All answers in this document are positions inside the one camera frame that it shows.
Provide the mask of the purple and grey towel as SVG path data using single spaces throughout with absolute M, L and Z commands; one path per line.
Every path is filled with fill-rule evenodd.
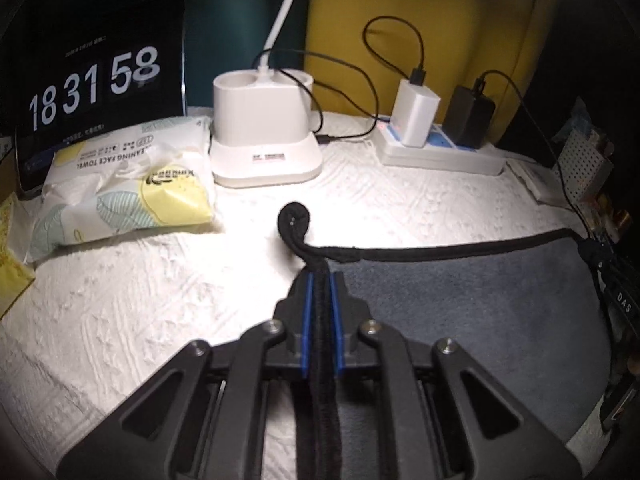
M 593 276 L 571 229 L 457 246 L 312 247 L 299 203 L 278 217 L 299 256 L 344 274 L 375 318 L 432 344 L 450 336 L 563 440 L 589 474 L 608 444 L 597 409 L 611 344 Z

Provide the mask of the white perforated basket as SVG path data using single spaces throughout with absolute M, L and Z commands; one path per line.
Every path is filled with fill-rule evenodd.
M 558 163 L 572 202 L 595 198 L 613 169 L 596 146 L 576 130 L 568 136 Z

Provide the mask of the white power strip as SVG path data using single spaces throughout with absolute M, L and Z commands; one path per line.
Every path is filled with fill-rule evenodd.
M 480 150 L 459 148 L 439 125 L 432 125 L 422 148 L 401 144 L 390 125 L 382 122 L 372 133 L 371 140 L 378 160 L 385 166 L 498 176 L 506 164 L 506 159 L 491 145 Z

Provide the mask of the black power adapter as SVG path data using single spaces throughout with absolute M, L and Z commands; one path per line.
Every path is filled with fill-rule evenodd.
M 485 76 L 480 76 L 471 88 L 454 88 L 442 122 L 442 131 L 457 146 L 480 148 L 487 136 L 496 104 L 484 95 Z

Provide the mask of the yellow tissue box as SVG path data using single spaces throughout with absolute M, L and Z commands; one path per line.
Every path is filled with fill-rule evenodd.
M 27 262 L 34 222 L 15 193 L 1 204 L 0 315 L 4 316 L 35 279 Z

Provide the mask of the white USB charger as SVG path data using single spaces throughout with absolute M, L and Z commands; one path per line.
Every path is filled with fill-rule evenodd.
M 423 84 L 401 79 L 392 114 L 390 131 L 407 148 L 422 148 L 439 108 L 440 96 Z

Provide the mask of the white desk lamp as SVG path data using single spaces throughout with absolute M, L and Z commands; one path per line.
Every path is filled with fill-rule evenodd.
M 311 128 L 314 78 L 302 70 L 269 66 L 293 2 L 282 0 L 255 68 L 224 73 L 213 81 L 209 156 L 215 182 L 226 188 L 306 182 L 322 169 Z

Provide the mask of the yellow curtain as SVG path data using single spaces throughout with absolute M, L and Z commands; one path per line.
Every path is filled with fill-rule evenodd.
M 320 88 L 324 110 L 350 114 L 392 111 L 400 77 L 378 62 L 383 55 L 404 73 L 424 63 L 425 83 L 446 113 L 458 84 L 469 86 L 484 70 L 486 96 L 496 103 L 488 131 L 497 142 L 514 118 L 547 39 L 558 0 L 310 0 L 306 46 L 354 63 L 364 76 L 330 62 L 307 58 L 306 71 Z

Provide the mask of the tablet showing clock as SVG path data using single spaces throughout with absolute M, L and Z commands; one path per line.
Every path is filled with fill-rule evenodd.
M 1 66 L 17 187 L 32 195 L 62 148 L 184 115 L 184 2 L 130 0 L 29 26 Z

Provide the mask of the teal curtain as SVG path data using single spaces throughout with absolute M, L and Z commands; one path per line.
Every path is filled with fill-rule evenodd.
M 283 0 L 186 0 L 186 104 L 213 104 L 213 80 L 249 68 Z

